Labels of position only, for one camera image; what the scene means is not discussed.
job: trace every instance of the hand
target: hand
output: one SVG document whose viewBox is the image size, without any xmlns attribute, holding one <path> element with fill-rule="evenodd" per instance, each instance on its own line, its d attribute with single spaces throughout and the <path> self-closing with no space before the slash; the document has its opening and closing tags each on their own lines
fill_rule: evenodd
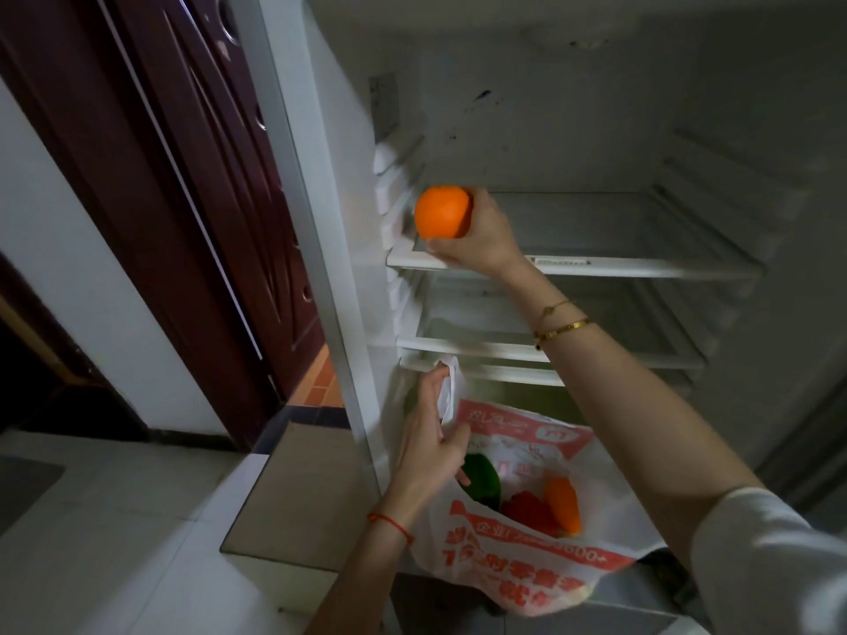
<svg viewBox="0 0 847 635">
<path fill-rule="evenodd" d="M 512 228 L 485 189 L 468 189 L 473 198 L 471 226 L 460 239 L 429 239 L 429 249 L 441 260 L 503 280 L 513 269 L 528 265 L 517 248 Z"/>
<path fill-rule="evenodd" d="M 456 423 L 453 434 L 445 439 L 438 417 L 441 382 L 449 375 L 447 366 L 439 366 L 421 377 L 418 405 L 409 414 L 403 430 L 397 470 L 377 509 L 407 530 L 452 477 L 470 484 L 460 468 L 468 450 L 471 428 L 466 423 Z"/>
</svg>

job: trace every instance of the green pepper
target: green pepper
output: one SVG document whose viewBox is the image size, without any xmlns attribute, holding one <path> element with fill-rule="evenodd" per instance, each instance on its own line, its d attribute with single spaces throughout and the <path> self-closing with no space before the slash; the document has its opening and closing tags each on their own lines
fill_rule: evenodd
<svg viewBox="0 0 847 635">
<path fill-rule="evenodd" d="M 500 510 L 500 478 L 488 458 L 485 455 L 465 455 L 465 465 L 461 469 L 471 480 L 469 486 L 462 486 L 468 496 L 498 512 Z"/>
</svg>

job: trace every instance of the dark red door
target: dark red door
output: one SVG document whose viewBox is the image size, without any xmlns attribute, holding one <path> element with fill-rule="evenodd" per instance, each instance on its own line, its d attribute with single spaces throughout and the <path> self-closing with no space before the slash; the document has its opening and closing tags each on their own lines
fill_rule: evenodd
<svg viewBox="0 0 847 635">
<path fill-rule="evenodd" d="M 323 344 L 229 0 L 112 0 L 135 69 L 283 398 Z"/>
</svg>

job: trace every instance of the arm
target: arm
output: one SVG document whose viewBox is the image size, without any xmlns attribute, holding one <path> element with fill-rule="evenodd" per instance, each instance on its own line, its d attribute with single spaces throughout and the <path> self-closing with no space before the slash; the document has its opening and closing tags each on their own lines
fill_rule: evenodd
<svg viewBox="0 0 847 635">
<path fill-rule="evenodd" d="M 463 239 L 431 239 L 433 253 L 499 281 L 536 332 L 585 318 L 517 248 L 506 216 L 476 190 Z M 727 492 L 762 487 L 693 408 L 598 325 L 546 341 L 544 352 L 673 553 L 690 567 L 694 530 Z"/>
<path fill-rule="evenodd" d="M 458 424 L 447 440 L 441 433 L 438 394 L 449 374 L 442 366 L 421 377 L 418 405 L 406 420 L 397 469 L 375 509 L 408 532 L 435 493 L 457 475 L 468 449 L 467 424 Z M 378 519 L 368 524 L 306 635 L 376 633 L 406 545 L 403 533 L 390 523 Z"/>
</svg>

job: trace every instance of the forearm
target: forearm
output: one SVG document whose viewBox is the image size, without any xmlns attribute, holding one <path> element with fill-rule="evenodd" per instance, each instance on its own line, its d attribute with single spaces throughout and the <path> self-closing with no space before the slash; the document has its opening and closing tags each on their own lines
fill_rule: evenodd
<svg viewBox="0 0 847 635">
<path fill-rule="evenodd" d="M 528 263 L 502 278 L 534 331 L 542 310 L 566 298 Z M 582 318 L 576 305 L 559 306 L 541 331 Z M 543 350 L 668 546 L 688 566 L 693 531 L 705 514 L 726 492 L 761 486 L 757 477 L 688 403 L 599 326 L 559 334 Z"/>
<path fill-rule="evenodd" d="M 369 524 L 323 598 L 306 635 L 376 633 L 406 545 L 406 538 L 391 524 Z"/>
</svg>

